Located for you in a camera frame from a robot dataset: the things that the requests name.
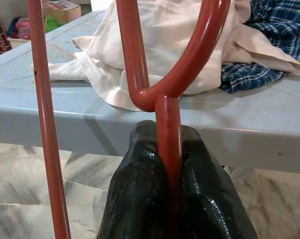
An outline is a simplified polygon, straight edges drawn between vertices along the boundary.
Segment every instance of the white cloth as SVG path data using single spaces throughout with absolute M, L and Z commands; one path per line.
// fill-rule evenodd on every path
M 173 67 L 195 28 L 201 0 L 138 0 L 150 85 Z M 205 67 L 184 94 L 220 86 L 222 63 L 255 62 L 267 68 L 297 72 L 300 63 L 274 47 L 258 30 L 243 25 L 249 0 L 231 0 L 220 39 Z M 137 111 L 127 90 L 115 2 L 93 36 L 73 39 L 82 52 L 64 64 L 49 64 L 51 81 L 85 80 L 108 104 Z

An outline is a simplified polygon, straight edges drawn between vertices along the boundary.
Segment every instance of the checkered cloth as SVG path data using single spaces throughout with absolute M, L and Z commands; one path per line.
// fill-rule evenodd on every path
M 300 61 L 300 0 L 251 0 L 246 25 L 260 30 L 270 42 Z M 227 93 L 270 84 L 288 72 L 257 64 L 223 64 L 220 88 Z

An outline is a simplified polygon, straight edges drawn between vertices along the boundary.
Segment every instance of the gray table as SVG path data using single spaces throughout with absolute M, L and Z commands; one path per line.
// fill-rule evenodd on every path
M 104 12 L 92 12 L 46 35 L 49 62 L 78 52 L 71 39 L 92 35 Z M 27 43 L 0 56 L 0 142 L 41 146 Z M 107 105 L 90 84 L 52 83 L 60 149 L 124 155 L 135 123 L 154 114 Z M 300 76 L 228 95 L 219 89 L 181 99 L 182 123 L 199 130 L 225 165 L 300 172 Z

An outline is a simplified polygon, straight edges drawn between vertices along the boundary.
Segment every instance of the red metal rod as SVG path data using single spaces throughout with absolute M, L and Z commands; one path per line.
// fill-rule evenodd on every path
M 52 107 L 41 0 L 28 0 L 28 15 L 41 137 L 55 238 L 71 239 Z
M 204 0 L 192 37 L 175 66 L 149 87 L 137 0 L 116 0 L 130 97 L 141 110 L 156 112 L 159 155 L 170 189 L 167 238 L 179 237 L 181 201 L 181 121 L 178 97 L 207 63 L 219 39 L 230 0 Z

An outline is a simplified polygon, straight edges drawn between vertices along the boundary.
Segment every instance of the marble floor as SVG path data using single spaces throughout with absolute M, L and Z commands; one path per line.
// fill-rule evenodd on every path
M 73 239 L 95 239 L 121 162 L 60 151 Z M 300 239 L 300 174 L 251 170 L 235 183 L 261 239 Z M 0 239 L 53 239 L 42 148 L 0 144 Z

